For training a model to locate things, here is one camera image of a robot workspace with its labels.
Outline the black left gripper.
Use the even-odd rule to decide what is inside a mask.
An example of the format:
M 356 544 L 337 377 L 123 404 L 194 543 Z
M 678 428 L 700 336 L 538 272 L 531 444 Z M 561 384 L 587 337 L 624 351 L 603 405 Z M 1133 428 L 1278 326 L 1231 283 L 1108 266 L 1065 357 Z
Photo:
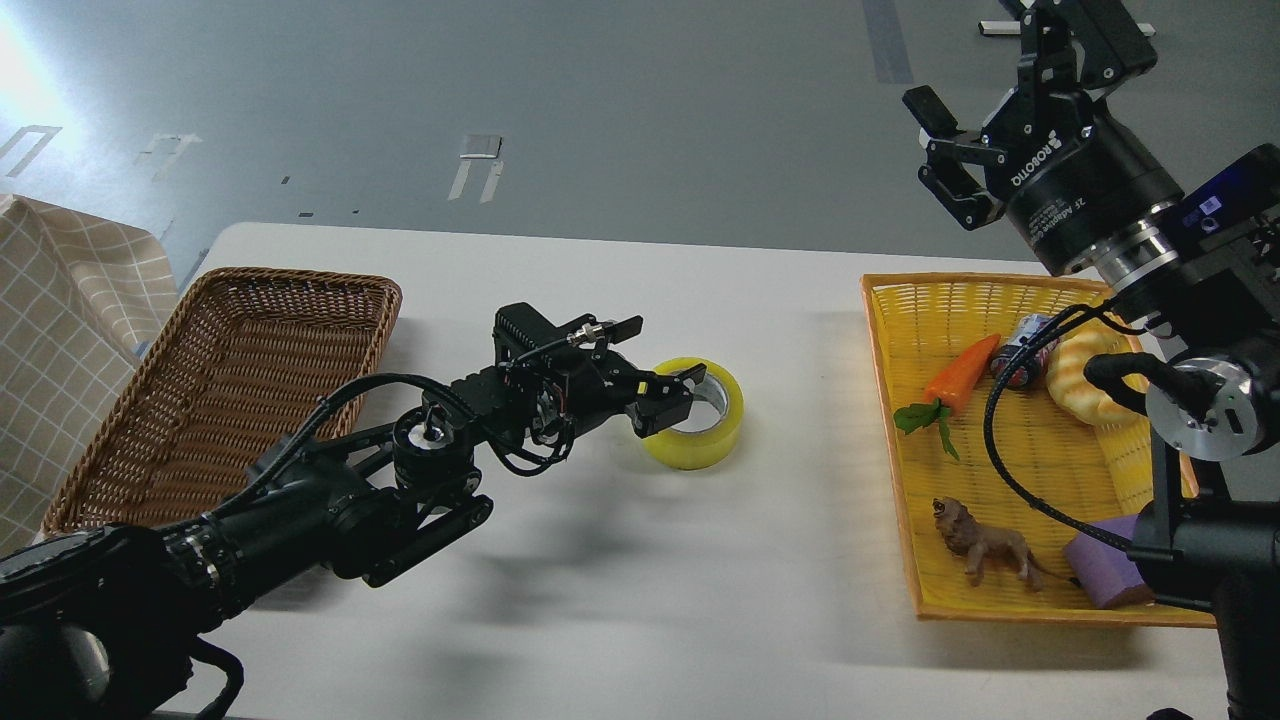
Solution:
M 570 425 L 584 436 L 613 416 L 626 416 L 639 438 L 655 436 L 690 418 L 695 400 L 690 388 L 705 374 L 705 363 L 643 372 L 612 348 L 566 345 L 520 357 L 520 378 L 535 384 L 536 441 L 561 439 Z

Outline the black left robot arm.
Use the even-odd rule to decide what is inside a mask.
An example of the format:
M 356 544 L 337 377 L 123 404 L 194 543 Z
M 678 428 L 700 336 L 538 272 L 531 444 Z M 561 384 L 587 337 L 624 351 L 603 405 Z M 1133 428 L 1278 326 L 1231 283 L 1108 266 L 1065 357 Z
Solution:
M 708 365 L 635 366 L 616 347 L 641 328 L 591 314 L 554 325 L 511 304 L 490 366 L 448 384 L 375 373 L 340 386 L 215 509 L 6 556 L 3 716 L 145 719 L 202 664 L 225 682 L 198 716 L 225 717 L 244 667 L 207 633 L 312 568 L 378 588 L 477 529 L 493 511 L 479 446 L 535 477 L 613 416 L 640 438 L 687 420 Z

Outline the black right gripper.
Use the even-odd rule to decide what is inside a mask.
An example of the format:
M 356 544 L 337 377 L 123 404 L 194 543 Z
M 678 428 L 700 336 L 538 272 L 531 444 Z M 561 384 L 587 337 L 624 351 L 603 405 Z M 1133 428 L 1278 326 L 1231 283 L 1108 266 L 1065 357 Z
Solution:
M 1018 23 L 1016 79 L 986 124 L 964 131 L 928 85 L 902 104 L 924 133 L 920 183 L 961 228 L 1005 215 L 1052 275 L 1185 192 L 1108 110 L 1158 54 L 1121 1 L 1001 1 Z M 986 186 L 966 169 L 986 170 Z

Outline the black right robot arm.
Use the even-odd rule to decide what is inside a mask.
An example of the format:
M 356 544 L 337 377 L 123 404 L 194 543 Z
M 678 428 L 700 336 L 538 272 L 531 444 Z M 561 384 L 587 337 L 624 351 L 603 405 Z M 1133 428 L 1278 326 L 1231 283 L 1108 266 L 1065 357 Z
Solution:
M 1262 143 L 1188 193 L 1106 102 L 1157 54 L 1120 1 L 1009 1 L 1016 83 L 974 131 L 933 88 L 902 100 L 922 128 L 918 176 L 973 231 L 1007 218 L 1053 275 L 1093 268 L 1112 290 L 1036 332 L 983 415 L 995 470 L 1027 503 L 1121 550 L 1158 603 L 1213 615 L 1231 719 L 1275 719 L 1277 502 L 1233 498 L 1221 462 L 1277 443 L 1277 147 Z M 1149 423 L 1153 497 L 1125 539 L 1051 507 L 1009 473 L 995 413 L 1012 373 L 1087 322 L 1179 340 L 1171 360 L 1105 354 L 1085 379 Z

